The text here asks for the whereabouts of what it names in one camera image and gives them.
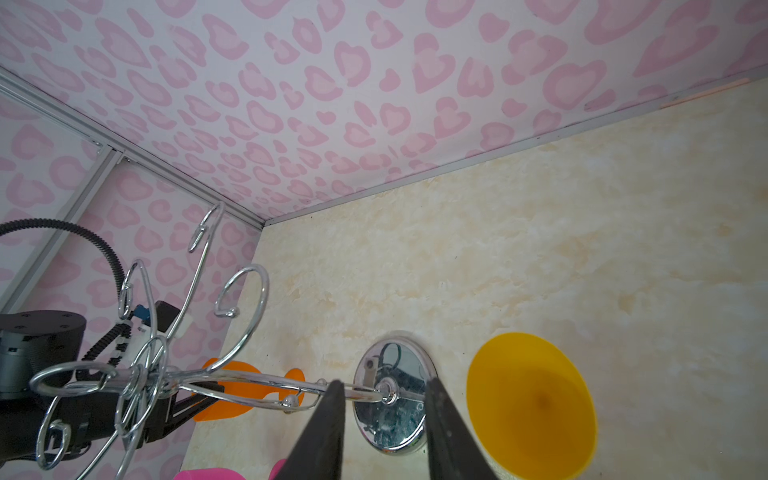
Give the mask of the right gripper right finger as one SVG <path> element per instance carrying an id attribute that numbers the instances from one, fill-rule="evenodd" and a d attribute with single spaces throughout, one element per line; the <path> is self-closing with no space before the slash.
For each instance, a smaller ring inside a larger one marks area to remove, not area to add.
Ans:
<path id="1" fill-rule="evenodd" d="M 498 479 L 438 377 L 427 382 L 425 421 L 431 479 Z"/>

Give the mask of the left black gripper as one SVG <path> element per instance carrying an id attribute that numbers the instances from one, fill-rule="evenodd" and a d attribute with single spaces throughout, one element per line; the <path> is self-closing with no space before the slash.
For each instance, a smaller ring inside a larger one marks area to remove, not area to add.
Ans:
<path id="1" fill-rule="evenodd" d="M 147 418 L 144 436 L 159 433 L 162 438 L 170 435 L 218 401 L 218 398 L 200 393 L 191 393 L 183 399 L 178 398 L 178 393 L 163 394 Z M 118 394 L 104 390 L 77 397 L 78 444 L 107 439 L 114 433 L 117 403 Z"/>

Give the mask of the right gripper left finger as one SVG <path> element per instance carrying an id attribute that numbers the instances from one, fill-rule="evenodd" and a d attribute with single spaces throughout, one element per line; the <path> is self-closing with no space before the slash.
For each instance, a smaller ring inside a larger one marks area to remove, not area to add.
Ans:
<path id="1" fill-rule="evenodd" d="M 340 479 L 342 476 L 345 393 L 343 383 L 332 381 L 275 476 L 283 479 Z"/>

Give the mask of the pink wine glass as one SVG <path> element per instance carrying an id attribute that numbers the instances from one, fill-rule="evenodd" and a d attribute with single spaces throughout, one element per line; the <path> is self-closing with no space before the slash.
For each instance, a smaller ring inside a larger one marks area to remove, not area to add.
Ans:
<path id="1" fill-rule="evenodd" d="M 276 462 L 269 475 L 269 480 L 275 479 L 280 470 L 283 468 L 284 464 L 286 463 L 286 459 L 281 459 L 278 462 Z M 245 480 L 246 478 L 241 475 L 240 473 L 228 469 L 228 468 L 207 468 L 207 469 L 194 469 L 194 470 L 183 470 L 177 473 L 173 480 Z"/>

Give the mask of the orange wine glass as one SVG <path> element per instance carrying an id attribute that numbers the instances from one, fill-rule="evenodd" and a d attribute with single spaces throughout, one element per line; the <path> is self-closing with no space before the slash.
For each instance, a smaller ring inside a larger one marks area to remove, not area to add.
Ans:
<path id="1" fill-rule="evenodd" d="M 251 373 L 259 373 L 259 370 L 245 362 L 231 361 L 229 365 L 224 367 L 225 370 L 243 371 Z M 226 394 L 232 394 L 248 399 L 268 399 L 268 400 L 285 400 L 290 395 L 295 395 L 294 390 L 278 389 L 277 387 L 269 387 L 259 384 L 245 384 L 238 382 L 220 382 L 220 385 L 224 387 Z M 240 405 L 232 402 L 217 401 L 210 407 L 206 408 L 202 412 L 194 416 L 194 420 L 198 423 L 207 421 L 216 421 L 231 419 L 243 415 L 251 410 L 251 407 Z"/>

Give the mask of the yellow wine glass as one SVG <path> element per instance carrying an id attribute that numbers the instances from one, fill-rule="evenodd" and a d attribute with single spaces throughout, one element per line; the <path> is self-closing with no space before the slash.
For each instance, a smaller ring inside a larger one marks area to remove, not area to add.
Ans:
<path id="1" fill-rule="evenodd" d="M 484 449 L 520 479 L 574 479 L 596 452 L 598 420 L 586 382 L 538 336 L 511 332 L 487 341 L 470 364 L 465 397 Z"/>

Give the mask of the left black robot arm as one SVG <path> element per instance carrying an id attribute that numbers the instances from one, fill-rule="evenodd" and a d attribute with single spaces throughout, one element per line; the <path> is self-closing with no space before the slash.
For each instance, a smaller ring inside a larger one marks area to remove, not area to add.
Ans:
<path id="1" fill-rule="evenodd" d="M 52 401 L 29 387 L 34 374 L 74 361 L 86 329 L 74 312 L 43 310 L 1 316 L 1 461 L 35 459 L 36 440 Z M 117 396 L 97 393 L 64 399 L 57 417 L 72 428 L 64 458 L 76 459 L 90 445 L 114 432 Z"/>

